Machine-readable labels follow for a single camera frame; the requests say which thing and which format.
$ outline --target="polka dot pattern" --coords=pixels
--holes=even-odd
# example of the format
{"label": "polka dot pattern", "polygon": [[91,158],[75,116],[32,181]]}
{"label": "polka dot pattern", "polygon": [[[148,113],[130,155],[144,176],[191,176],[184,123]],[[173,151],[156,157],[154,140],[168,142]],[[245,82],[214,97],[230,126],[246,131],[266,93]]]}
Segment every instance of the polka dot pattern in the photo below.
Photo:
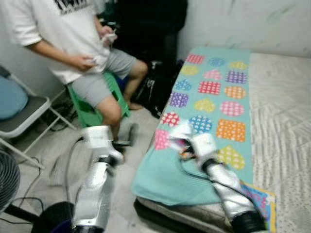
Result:
{"label": "polka dot pattern", "polygon": [[236,170],[242,170],[245,167],[245,160],[232,146],[226,146],[218,151],[218,160],[222,163],[232,166]]}
{"label": "polka dot pattern", "polygon": [[213,67],[221,67],[226,63],[226,60],[223,58],[212,58],[208,63]]}
{"label": "polka dot pattern", "polygon": [[218,138],[229,139],[237,142],[245,141],[246,126],[243,122],[220,119],[216,131]]}
{"label": "polka dot pattern", "polygon": [[244,113],[243,105],[234,101],[225,101],[220,105],[223,114],[230,117],[237,117]]}
{"label": "polka dot pattern", "polygon": [[155,149],[164,150],[170,146],[169,141],[169,132],[165,130],[156,130],[155,131]]}
{"label": "polka dot pattern", "polygon": [[199,72],[199,68],[196,66],[183,66],[180,72],[184,75],[196,75]]}
{"label": "polka dot pattern", "polygon": [[189,96],[182,93],[172,92],[171,97],[169,99],[170,106],[183,108],[187,106]]}
{"label": "polka dot pattern", "polygon": [[204,73],[204,78],[220,80],[220,79],[222,79],[222,75],[221,75],[220,71],[214,69],[214,70],[211,70],[211,71]]}
{"label": "polka dot pattern", "polygon": [[179,116],[175,112],[165,113],[160,120],[160,124],[168,124],[170,127],[174,127],[179,124]]}
{"label": "polka dot pattern", "polygon": [[194,116],[189,123],[196,133],[208,133],[212,128],[211,120],[205,116]]}
{"label": "polka dot pattern", "polygon": [[184,79],[183,81],[177,82],[175,88],[176,90],[190,91],[192,85],[187,79]]}
{"label": "polka dot pattern", "polygon": [[215,110],[216,106],[208,98],[199,100],[194,104],[194,109],[199,111],[206,111],[211,113]]}
{"label": "polka dot pattern", "polygon": [[203,94],[219,95],[220,86],[221,84],[217,82],[210,82],[210,81],[200,82],[198,92]]}
{"label": "polka dot pattern", "polygon": [[202,64],[202,62],[204,61],[205,56],[202,55],[195,55],[190,53],[187,57],[187,62],[192,63],[192,64]]}
{"label": "polka dot pattern", "polygon": [[247,75],[243,72],[228,71],[225,80],[230,83],[245,84],[247,81]]}
{"label": "polka dot pattern", "polygon": [[243,99],[246,96],[246,91],[240,86],[228,86],[225,88],[225,94],[234,99]]}
{"label": "polka dot pattern", "polygon": [[247,64],[244,62],[231,62],[229,66],[234,69],[247,69]]}

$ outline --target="silver robotic arm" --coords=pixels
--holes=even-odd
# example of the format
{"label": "silver robotic arm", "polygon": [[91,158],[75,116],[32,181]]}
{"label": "silver robotic arm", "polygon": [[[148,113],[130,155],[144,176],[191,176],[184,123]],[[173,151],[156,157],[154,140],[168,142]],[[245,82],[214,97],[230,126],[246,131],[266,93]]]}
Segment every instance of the silver robotic arm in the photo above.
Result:
{"label": "silver robotic arm", "polygon": [[227,218],[236,233],[267,233],[264,219],[252,200],[242,193],[241,181],[224,164],[217,162],[217,147],[209,133],[191,136],[191,126],[184,123],[171,133],[172,147],[193,153],[199,170],[206,173],[222,201]]}
{"label": "silver robotic arm", "polygon": [[124,162],[123,155],[113,148],[107,126],[86,128],[83,136],[94,151],[96,162],[78,194],[72,232],[103,233],[109,219],[114,168]]}

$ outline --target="book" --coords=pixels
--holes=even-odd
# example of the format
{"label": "book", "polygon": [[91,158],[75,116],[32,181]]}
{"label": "book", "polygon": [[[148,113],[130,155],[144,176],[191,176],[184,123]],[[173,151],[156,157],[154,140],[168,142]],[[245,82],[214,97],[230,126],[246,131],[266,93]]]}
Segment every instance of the book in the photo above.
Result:
{"label": "book", "polygon": [[253,185],[243,183],[244,194],[252,198],[266,221],[270,233],[276,233],[276,195]]}

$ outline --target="mattress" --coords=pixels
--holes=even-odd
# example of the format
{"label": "mattress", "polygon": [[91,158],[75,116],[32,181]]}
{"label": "mattress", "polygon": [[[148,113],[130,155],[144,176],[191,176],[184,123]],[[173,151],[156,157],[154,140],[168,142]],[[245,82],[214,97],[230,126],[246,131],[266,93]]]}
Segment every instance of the mattress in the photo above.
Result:
{"label": "mattress", "polygon": [[[311,59],[252,53],[249,64],[254,185],[276,194],[277,232],[311,229]],[[207,233],[229,233],[220,204],[141,204]]]}

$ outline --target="folding chair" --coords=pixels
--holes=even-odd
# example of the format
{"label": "folding chair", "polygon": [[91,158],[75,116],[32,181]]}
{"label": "folding chair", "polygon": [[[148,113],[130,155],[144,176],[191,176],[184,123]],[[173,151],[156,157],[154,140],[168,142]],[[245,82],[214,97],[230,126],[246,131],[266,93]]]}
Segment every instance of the folding chair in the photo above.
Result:
{"label": "folding chair", "polygon": [[[16,154],[22,156],[35,166],[44,169],[45,167],[38,163],[36,160],[32,159],[27,155],[29,150],[52,128],[58,120],[64,121],[69,127],[76,130],[76,128],[67,121],[63,116],[61,116],[56,110],[51,107],[51,101],[48,97],[41,97],[36,95],[29,87],[27,87],[22,81],[20,81],[14,74],[10,73],[4,67],[0,65],[0,75],[13,80],[18,85],[20,85],[28,94],[28,103],[25,108],[13,116],[10,119],[0,121],[0,144],[3,144],[10,150],[14,151]],[[43,113],[47,110],[53,112],[57,118],[50,124],[46,130],[40,134],[40,136],[34,140],[26,150],[20,151],[5,139],[10,139],[21,135],[27,128],[29,128]]]}

